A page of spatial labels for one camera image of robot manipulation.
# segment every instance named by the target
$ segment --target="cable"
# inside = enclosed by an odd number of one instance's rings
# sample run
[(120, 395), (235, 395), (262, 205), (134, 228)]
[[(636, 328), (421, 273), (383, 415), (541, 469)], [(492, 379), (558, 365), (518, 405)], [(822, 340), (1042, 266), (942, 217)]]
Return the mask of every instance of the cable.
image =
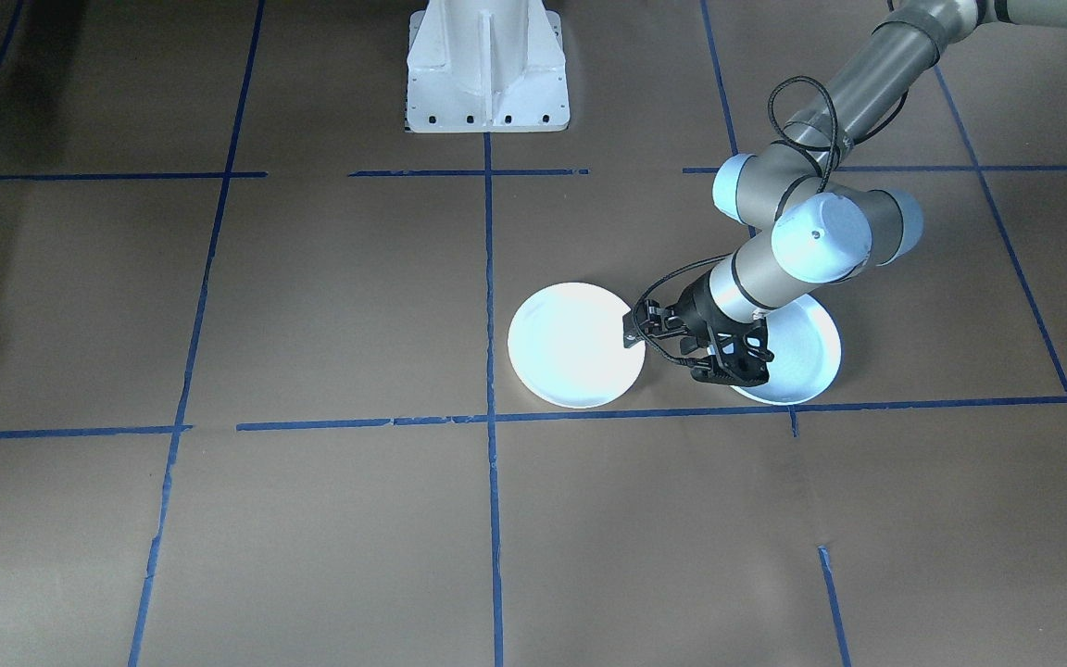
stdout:
[[(809, 144), (801, 144), (799, 141), (793, 140), (789, 134), (784, 134), (784, 130), (780, 127), (780, 123), (776, 121), (776, 97), (782, 92), (782, 90), (793, 85), (795, 83), (808, 83), (817, 90), (817, 94), (822, 96), (822, 101), (826, 102), (826, 110), (830, 111), (830, 144), (829, 146), (810, 146)], [(822, 81), (813, 79), (811, 76), (792, 76), (784, 81), (780, 81), (776, 84), (776, 88), (771, 89), (771, 95), (768, 95), (768, 123), (771, 125), (771, 129), (780, 137), (782, 144), (786, 144), (790, 148), (796, 148), (805, 153), (806, 157), (812, 159), (810, 153), (830, 153), (830, 161), (826, 164), (825, 169), (818, 169), (822, 172), (822, 181), (817, 185), (817, 192), (825, 193), (826, 186), (830, 185), (830, 172), (839, 168), (839, 161), (842, 159), (842, 148), (839, 147), (839, 110), (834, 109), (833, 99), (830, 97), (829, 90), (822, 84)]]
[(686, 359), (686, 358), (678, 358), (678, 355), (670, 354), (670, 353), (668, 353), (668, 351), (665, 351), (665, 348), (660, 346), (660, 343), (657, 343), (655, 339), (652, 339), (649, 336), (647, 336), (647, 334), (644, 334), (644, 330), (640, 329), (640, 320), (639, 320), (638, 317), (636, 317), (636, 307), (638, 307), (638, 306), (640, 306), (640, 304), (644, 303), (644, 301), (647, 301), (649, 299), (649, 295), (652, 295), (653, 290), (655, 290), (657, 287), (660, 287), (662, 284), (669, 283), (670, 280), (673, 280), (674, 277), (678, 277), (678, 275), (682, 275), (683, 273), (685, 273), (688, 270), (696, 270), (699, 267), (703, 267), (703, 266), (712, 265), (712, 264), (715, 264), (715, 263), (718, 263), (718, 261), (722, 261), (722, 260), (724, 260), (724, 258), (728, 258), (730, 256), (732, 256), (732, 253), (726, 253), (726, 254), (722, 254), (722, 255), (716, 255), (715, 257), (707, 257), (707, 258), (704, 258), (704, 260), (698, 260), (698, 261), (696, 261), (694, 264), (687, 264), (686, 266), (683, 266), (682, 269), (671, 270), (670, 273), (665, 274), (664, 277), (662, 277), (660, 280), (657, 280), (656, 283), (650, 284), (648, 290), (644, 290), (644, 293), (641, 295), (640, 298), (636, 300), (636, 303), (634, 304), (634, 306), (632, 306), (632, 307), (634, 307), (634, 309), (632, 309), (632, 316), (634, 316), (634, 317), (632, 317), (632, 325), (635, 327), (636, 333), (639, 334), (639, 336), (640, 336), (640, 338), (642, 340), (649, 343), (650, 347), (652, 347), (658, 353), (660, 353), (660, 355), (663, 355), (666, 361), (669, 361), (669, 363), (675, 363), (675, 364), (678, 364), (678, 366), (687, 366), (687, 367), (691, 367), (692, 368), (695, 366), (695, 363), (698, 363), (698, 360)]
[(885, 127), (892, 125), (892, 122), (896, 120), (897, 115), (899, 115), (901, 111), (903, 111), (903, 106), (905, 106), (905, 102), (907, 100), (908, 100), (908, 92), (907, 90), (905, 90), (905, 94), (901, 96), (901, 101), (896, 104), (896, 109), (892, 111), (892, 113), (890, 113), (888, 117), (883, 118), (883, 123), (880, 123), (880, 125), (873, 127), (871, 131), (860, 137), (859, 141), (855, 141), (856, 146), (859, 146), (859, 144), (862, 144), (863, 141), (867, 141), (867, 139), (875, 137), (876, 134), (878, 134), (878, 132), (883, 131)]

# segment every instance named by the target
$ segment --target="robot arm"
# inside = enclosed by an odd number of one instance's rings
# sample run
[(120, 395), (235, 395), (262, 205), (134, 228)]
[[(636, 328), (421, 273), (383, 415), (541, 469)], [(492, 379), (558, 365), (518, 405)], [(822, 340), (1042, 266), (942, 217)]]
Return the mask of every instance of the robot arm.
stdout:
[(760, 234), (672, 306), (642, 297), (625, 316), (625, 347), (649, 339), (659, 348), (656, 339), (681, 337), (682, 354), (707, 350), (704, 359), (668, 354), (696, 380), (766, 383), (768, 313), (822, 284), (892, 263), (923, 233), (923, 211), (910, 194), (863, 193), (830, 181), (830, 172), (945, 47), (992, 21), (1067, 27), (1067, 0), (907, 0), (825, 88), (797, 77), (821, 95), (778, 127), (782, 139), (759, 156), (733, 156), (715, 177), (715, 206)]

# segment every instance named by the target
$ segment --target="white metal pedestal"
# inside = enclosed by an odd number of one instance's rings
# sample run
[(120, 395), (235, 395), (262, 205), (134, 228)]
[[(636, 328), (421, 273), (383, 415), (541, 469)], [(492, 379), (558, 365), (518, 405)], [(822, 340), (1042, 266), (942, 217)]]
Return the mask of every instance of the white metal pedestal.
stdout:
[(571, 122), (562, 18), (542, 0), (431, 0), (411, 17), (408, 130), (554, 131)]

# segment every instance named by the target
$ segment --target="light blue joint cap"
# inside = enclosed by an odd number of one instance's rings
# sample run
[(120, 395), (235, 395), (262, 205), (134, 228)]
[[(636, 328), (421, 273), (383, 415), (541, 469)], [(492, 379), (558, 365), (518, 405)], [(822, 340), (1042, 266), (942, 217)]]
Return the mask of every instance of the light blue joint cap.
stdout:
[(771, 254), (784, 273), (810, 284), (846, 277), (872, 253), (872, 227), (859, 204), (818, 193), (784, 211), (771, 228)]
[(753, 153), (738, 153), (737, 156), (732, 156), (719, 168), (719, 173), (715, 174), (715, 186), (711, 190), (715, 207), (723, 211), (723, 215), (733, 217), (739, 224), (745, 222), (740, 220), (740, 209), (735, 206), (735, 197), (740, 189), (740, 172), (753, 157)]
[(914, 249), (920, 242), (920, 237), (924, 236), (924, 210), (913, 195), (905, 193), (903, 190), (881, 190), (881, 193), (886, 193), (896, 201), (896, 206), (901, 208), (903, 222), (901, 247), (896, 249), (896, 254), (893, 254), (892, 258), (880, 265), (887, 266), (896, 261), (897, 257), (907, 254), (908, 250)]

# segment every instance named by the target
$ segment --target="white paper plate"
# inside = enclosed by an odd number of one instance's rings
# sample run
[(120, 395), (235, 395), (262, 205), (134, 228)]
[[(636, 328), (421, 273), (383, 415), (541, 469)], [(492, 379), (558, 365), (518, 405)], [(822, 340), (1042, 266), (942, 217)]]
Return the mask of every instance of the white paper plate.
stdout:
[(842, 366), (842, 338), (830, 314), (805, 295), (768, 316), (768, 380), (759, 387), (732, 387), (767, 404), (810, 400), (833, 383)]
[(585, 409), (627, 392), (644, 363), (644, 343), (625, 349), (620, 297), (595, 284), (559, 283), (535, 292), (509, 324), (509, 362), (526, 387), (551, 403)]

